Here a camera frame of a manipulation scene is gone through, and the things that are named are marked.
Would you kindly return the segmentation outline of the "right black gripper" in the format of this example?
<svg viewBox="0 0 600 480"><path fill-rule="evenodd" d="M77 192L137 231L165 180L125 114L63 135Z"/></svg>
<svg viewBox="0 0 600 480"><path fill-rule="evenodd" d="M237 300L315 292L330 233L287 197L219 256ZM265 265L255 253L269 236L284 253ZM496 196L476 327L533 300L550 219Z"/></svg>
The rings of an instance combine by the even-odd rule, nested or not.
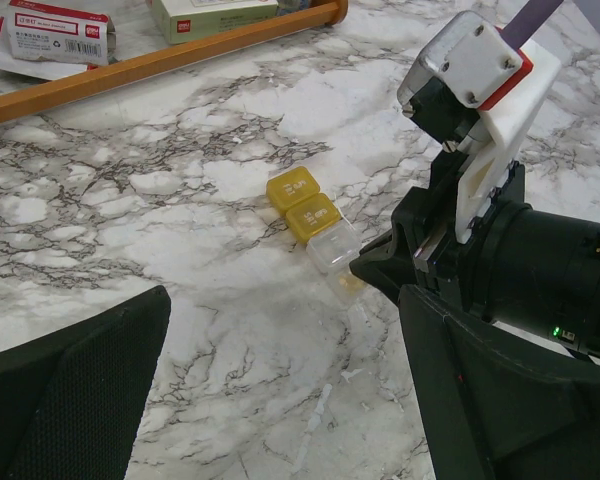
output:
<svg viewBox="0 0 600 480"><path fill-rule="evenodd" d="M497 215L524 200L525 169L517 160L505 167L487 192L486 210L469 220L458 239L455 231L464 159L435 159L426 188L412 188L392 214L393 231L367 244L349 263L351 273L394 305L404 285L416 285L445 302L469 310L476 303L480 251Z"/></svg>

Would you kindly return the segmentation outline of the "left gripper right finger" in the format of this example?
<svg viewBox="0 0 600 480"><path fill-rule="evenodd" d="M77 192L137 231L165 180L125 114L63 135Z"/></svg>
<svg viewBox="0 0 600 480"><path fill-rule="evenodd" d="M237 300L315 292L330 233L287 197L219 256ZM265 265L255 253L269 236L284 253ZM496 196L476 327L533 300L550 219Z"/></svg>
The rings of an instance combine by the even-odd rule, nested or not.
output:
<svg viewBox="0 0 600 480"><path fill-rule="evenodd" d="M413 286L402 333L439 479L600 479L600 366Z"/></svg>

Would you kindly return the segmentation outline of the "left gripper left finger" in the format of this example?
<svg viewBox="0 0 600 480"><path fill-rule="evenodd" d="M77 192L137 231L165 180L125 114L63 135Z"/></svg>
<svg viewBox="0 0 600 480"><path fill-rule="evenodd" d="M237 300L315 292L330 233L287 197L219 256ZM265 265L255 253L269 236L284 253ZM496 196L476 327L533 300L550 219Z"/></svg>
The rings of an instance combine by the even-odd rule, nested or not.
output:
<svg viewBox="0 0 600 480"><path fill-rule="evenodd" d="M170 312L157 286L0 352L0 479L124 478Z"/></svg>

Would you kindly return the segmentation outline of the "yellow weekly pill organizer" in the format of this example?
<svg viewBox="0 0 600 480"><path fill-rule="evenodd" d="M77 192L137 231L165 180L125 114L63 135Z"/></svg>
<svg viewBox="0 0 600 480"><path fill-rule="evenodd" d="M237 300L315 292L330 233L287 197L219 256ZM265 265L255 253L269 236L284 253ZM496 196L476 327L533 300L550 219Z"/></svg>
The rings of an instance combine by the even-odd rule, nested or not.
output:
<svg viewBox="0 0 600 480"><path fill-rule="evenodd" d="M314 176L304 166L288 170L267 181L266 196L333 293L353 304L366 287L349 267L362 241Z"/></svg>

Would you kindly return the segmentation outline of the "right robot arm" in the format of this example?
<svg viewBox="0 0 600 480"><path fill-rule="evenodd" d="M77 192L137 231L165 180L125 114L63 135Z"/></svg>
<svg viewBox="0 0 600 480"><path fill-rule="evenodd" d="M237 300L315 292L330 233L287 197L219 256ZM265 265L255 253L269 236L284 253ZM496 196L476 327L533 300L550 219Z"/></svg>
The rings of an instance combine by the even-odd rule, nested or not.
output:
<svg viewBox="0 0 600 480"><path fill-rule="evenodd" d="M600 359L600 223L533 209L524 200L524 167L514 161L461 243L455 213L467 162L440 153L428 187L409 190L390 231L360 251L351 272L392 302L415 285L479 320Z"/></svg>

